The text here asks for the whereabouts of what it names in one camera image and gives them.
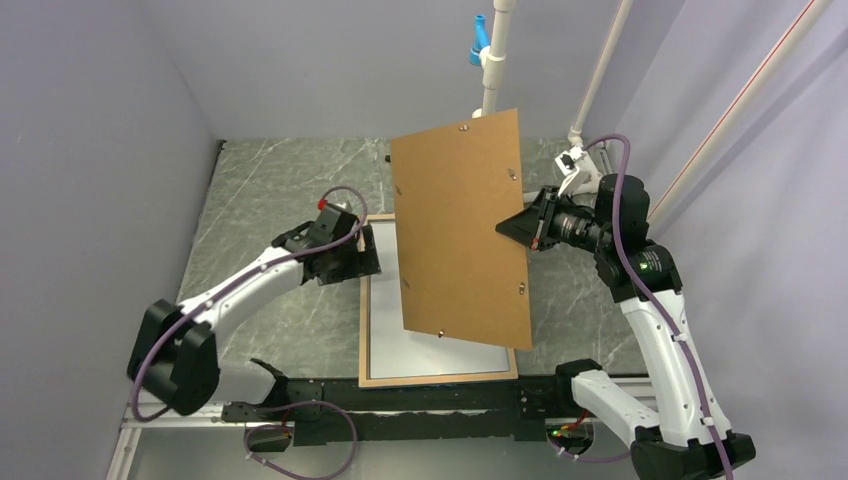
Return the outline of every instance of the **white bracket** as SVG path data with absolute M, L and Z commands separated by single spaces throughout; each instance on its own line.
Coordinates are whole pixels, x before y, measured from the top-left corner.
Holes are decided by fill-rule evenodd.
M 569 157 L 571 160 L 566 162 L 565 157 Z M 576 193 L 577 189 L 583 185 L 583 182 L 590 178 L 591 172 L 584 169 L 578 163 L 578 160 L 583 157 L 588 157 L 586 152 L 580 147 L 573 147 L 571 150 L 566 150 L 554 158 L 554 163 L 556 163 L 562 174 L 565 175 L 562 185 L 560 185 L 557 192 L 560 197 Z

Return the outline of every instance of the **gray wall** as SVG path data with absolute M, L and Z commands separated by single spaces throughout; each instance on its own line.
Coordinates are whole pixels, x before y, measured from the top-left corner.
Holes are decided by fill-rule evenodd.
M 222 138 L 396 136 L 467 118 L 482 101 L 467 58 L 474 15 L 491 19 L 491 0 L 144 3 Z M 498 106 L 519 108 L 523 135 L 565 134 L 617 6 L 518 2 Z M 671 19 L 660 15 L 652 35 Z
M 806 3 L 686 2 L 618 128 L 654 198 Z M 825 15 L 655 232 L 722 407 L 755 439 L 739 478 L 848 469 L 848 1 Z
M 137 1 L 0 5 L 0 465 L 103 478 L 140 314 L 173 298 L 214 140 Z

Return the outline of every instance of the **brown cardboard panel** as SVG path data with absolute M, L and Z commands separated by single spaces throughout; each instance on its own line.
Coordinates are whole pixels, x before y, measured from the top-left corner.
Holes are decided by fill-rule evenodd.
M 518 112 L 392 140 L 404 328 L 531 349 L 525 248 L 495 232 L 523 208 Z

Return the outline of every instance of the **white board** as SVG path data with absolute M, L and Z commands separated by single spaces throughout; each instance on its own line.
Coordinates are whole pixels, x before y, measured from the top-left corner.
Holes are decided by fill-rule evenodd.
M 370 277 L 370 379 L 509 372 L 511 349 L 404 330 L 395 224 L 371 225 L 382 273 Z

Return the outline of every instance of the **wooden picture frame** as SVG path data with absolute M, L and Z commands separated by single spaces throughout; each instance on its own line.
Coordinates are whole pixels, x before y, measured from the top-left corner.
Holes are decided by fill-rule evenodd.
M 369 215 L 367 222 L 394 222 L 394 214 Z M 506 349 L 509 369 L 503 372 L 481 372 L 447 375 L 425 375 L 410 377 L 372 378 L 370 374 L 371 346 L 371 277 L 360 279 L 359 294 L 359 387 L 400 387 L 420 385 L 441 385 L 464 382 L 486 382 L 494 380 L 514 380 L 518 378 L 515 350 Z

